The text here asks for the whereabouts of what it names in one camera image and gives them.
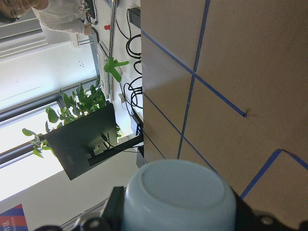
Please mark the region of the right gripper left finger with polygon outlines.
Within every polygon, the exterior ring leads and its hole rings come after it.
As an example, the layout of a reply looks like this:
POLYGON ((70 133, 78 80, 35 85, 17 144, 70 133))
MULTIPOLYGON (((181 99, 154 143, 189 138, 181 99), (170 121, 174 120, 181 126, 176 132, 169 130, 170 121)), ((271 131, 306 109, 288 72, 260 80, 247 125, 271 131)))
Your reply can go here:
POLYGON ((124 214, 125 188, 114 187, 101 216, 103 231, 120 231, 124 214))

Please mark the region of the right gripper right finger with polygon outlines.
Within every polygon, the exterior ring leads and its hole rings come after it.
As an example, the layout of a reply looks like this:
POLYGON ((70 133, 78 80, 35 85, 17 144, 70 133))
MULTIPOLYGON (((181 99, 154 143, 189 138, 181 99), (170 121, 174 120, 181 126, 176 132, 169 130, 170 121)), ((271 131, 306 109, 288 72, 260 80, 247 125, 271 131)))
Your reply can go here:
POLYGON ((252 208, 232 190, 236 201, 235 231, 248 231, 255 220, 252 208))

